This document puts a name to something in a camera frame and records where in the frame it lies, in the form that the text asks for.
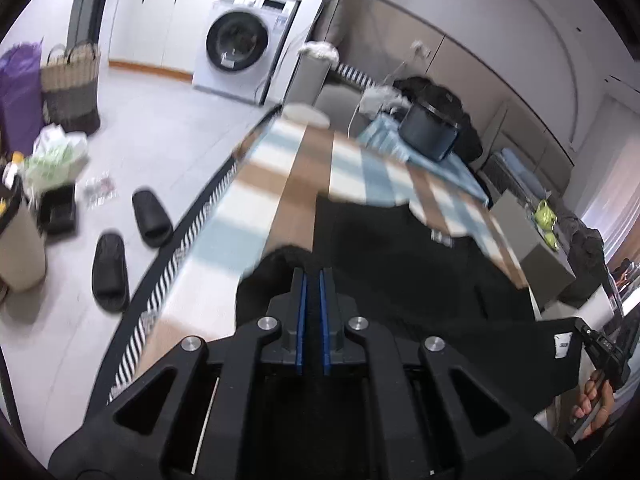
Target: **white floor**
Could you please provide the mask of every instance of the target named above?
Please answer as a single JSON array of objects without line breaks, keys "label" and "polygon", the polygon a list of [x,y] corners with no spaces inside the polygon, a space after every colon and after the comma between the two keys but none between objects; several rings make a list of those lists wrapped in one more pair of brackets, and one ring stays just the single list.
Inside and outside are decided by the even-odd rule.
[{"label": "white floor", "polygon": [[154,189],[177,224],[267,111],[195,91],[187,83],[108,69],[100,75],[98,103],[102,128],[90,138],[90,162],[79,183],[108,171],[118,197],[93,210],[79,203],[79,235],[47,248],[44,283],[0,306],[0,344],[22,428],[44,464],[81,425],[120,320],[102,311],[91,292],[100,232],[122,233],[133,294],[156,254],[138,234],[133,191]]}]

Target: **sheer white curtain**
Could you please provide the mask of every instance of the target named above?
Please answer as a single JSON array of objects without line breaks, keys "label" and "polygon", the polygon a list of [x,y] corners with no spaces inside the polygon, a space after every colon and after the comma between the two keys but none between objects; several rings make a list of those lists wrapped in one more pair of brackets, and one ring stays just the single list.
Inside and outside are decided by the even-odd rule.
[{"label": "sheer white curtain", "polygon": [[608,262],[640,216],[640,116],[610,98],[598,115],[590,132],[596,139],[584,146],[592,153],[582,172],[588,197],[581,218],[600,231]]}]

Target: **basket handle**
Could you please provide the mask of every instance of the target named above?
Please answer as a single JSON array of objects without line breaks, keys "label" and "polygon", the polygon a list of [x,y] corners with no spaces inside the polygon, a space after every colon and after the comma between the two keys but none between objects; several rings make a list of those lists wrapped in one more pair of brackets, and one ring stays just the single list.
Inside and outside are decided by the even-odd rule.
[{"label": "basket handle", "polygon": [[76,51],[77,48],[79,48],[79,47],[81,47],[81,46],[83,46],[85,44],[88,44],[88,45],[91,46],[91,51],[94,54],[94,61],[95,61],[95,58],[97,57],[97,54],[95,53],[95,50],[96,50],[95,49],[95,43],[93,41],[91,41],[91,40],[83,40],[83,41],[80,41],[79,43],[76,43],[75,46],[69,51],[69,55],[66,56],[66,62],[67,63],[71,63],[71,55]]},{"label": "basket handle", "polygon": [[62,50],[64,50],[65,54],[66,54],[66,45],[63,45],[62,43],[57,44],[49,52],[49,55],[47,56],[47,64],[49,64],[49,62],[51,61],[51,54],[53,54],[56,50],[58,50],[60,48],[62,48]]}]

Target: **black slipper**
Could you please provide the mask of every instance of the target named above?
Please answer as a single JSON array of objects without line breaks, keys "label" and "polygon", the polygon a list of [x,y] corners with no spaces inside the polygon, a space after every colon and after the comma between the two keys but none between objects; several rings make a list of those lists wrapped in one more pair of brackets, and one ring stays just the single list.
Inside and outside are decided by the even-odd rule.
[{"label": "black slipper", "polygon": [[174,234],[174,226],[153,191],[139,189],[133,194],[131,202],[144,243],[152,248],[165,245]]},{"label": "black slipper", "polygon": [[98,239],[91,287],[95,301],[108,312],[122,312],[129,305],[124,242],[118,233],[103,233]]}]

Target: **metal screw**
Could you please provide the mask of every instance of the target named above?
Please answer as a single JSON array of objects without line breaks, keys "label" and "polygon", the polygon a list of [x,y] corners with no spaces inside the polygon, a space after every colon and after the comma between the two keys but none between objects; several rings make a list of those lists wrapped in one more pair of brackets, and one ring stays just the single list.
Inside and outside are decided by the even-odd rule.
[{"label": "metal screw", "polygon": [[436,335],[432,335],[432,336],[428,337],[427,339],[425,339],[425,341],[424,341],[424,347],[429,352],[439,352],[445,346],[446,345],[444,343],[444,340],[441,337],[438,337]]},{"label": "metal screw", "polygon": [[271,330],[272,328],[276,328],[278,325],[278,320],[271,316],[261,317],[258,320],[258,326],[262,330]]},{"label": "metal screw", "polygon": [[200,345],[202,345],[202,341],[199,337],[196,337],[194,335],[188,335],[180,343],[182,349],[186,350],[187,352],[193,352],[194,350],[197,350],[198,348],[200,348]]},{"label": "metal screw", "polygon": [[349,320],[349,326],[353,330],[365,330],[369,326],[369,321],[366,317],[356,316]]}]

